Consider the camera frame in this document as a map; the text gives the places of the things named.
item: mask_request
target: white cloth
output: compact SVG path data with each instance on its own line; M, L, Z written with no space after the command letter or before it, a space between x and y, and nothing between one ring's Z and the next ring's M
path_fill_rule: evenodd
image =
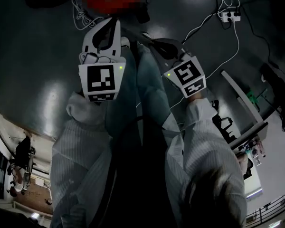
M101 106L80 100L77 108L77 97L73 94L67 107L73 120L67 122L61 137L53 146L51 188L54 215L51 227L89 226L101 202L112 157L110 136L104 123L86 119L93 111L103 112ZM168 145L166 186L179 227L180 204L190 178L217 168L222 168L229 176L232 186L230 205L238 206L234 210L240 213L235 215L245 225L247 204L243 176L234 153L212 122L215 114L207 99L190 103L187 107L184 139L173 114L163 124L163 134Z
M18 176L16 175L16 171L15 170L19 170L21 176L22 176L22 183L19 183L18 180ZM14 179L14 188L16 190L16 192L21 192L22 189L23 189L23 177L24 177L24 173L25 173L25 169L19 167L19 166L16 166L15 169L13 170L13 175L15 176L15 179Z

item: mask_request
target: hand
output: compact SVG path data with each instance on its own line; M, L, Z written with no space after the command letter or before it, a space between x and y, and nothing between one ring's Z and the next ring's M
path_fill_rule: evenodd
M188 97L188 101L190 103L190 102L192 102L192 101L194 101L196 99L202 99L202 98L203 98L203 96L202 96L201 92L199 91L196 94L189 96Z
M241 167L243 175L247 172L248 167L248 155L246 153L237 157L238 163Z
M33 135L27 130L24 130L24 134L25 134L25 136L29 137L29 139L31 139L33 137Z

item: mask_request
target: dark floor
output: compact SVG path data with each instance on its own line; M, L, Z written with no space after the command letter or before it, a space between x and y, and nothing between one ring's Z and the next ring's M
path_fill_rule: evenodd
M123 18L123 26L136 32L147 31L154 38L183 40L214 10L215 4L215 0L151 0L150 22L138 25L128 17ZM272 60L285 72L285 33L276 29L269 2L258 1L245 8L255 32L270 42ZM258 95L268 87L259 73L268 51L266 44L252 35L244 14L241 18L236 23L240 51L222 69L244 90L250 88ZM80 89L78 54L86 32L75 28L71 2L52 9L31 9L24 0L0 0L0 113L20 126L57 137L68 119L67 99ZM233 29L223 30L213 17L186 46L197 56L207 76L235 53L237 41ZM220 70L207 85L223 106L220 114L231 116L241 131L247 129L249 117ZM172 90L167 90L171 105L181 98ZM267 95L273 101L270 88ZM262 115L271 111L262 99L259 106ZM184 107L185 101L173 109L179 121L183 120Z

